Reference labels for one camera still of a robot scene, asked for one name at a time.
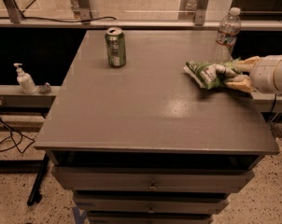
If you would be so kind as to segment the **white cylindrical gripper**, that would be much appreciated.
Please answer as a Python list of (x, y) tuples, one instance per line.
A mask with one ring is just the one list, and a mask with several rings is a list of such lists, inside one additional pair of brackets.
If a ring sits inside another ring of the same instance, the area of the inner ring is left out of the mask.
[(262, 58), (254, 56), (235, 62), (233, 67), (250, 75), (225, 79), (224, 84), (228, 88), (253, 92), (254, 87), (260, 93), (282, 94), (282, 55), (269, 55)]

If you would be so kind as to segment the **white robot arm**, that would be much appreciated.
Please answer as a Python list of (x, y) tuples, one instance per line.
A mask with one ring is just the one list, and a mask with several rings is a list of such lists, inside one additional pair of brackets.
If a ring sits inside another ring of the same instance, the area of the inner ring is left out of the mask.
[(233, 62), (233, 68), (241, 71), (241, 74), (224, 81), (228, 88), (282, 94), (282, 55), (254, 56)]

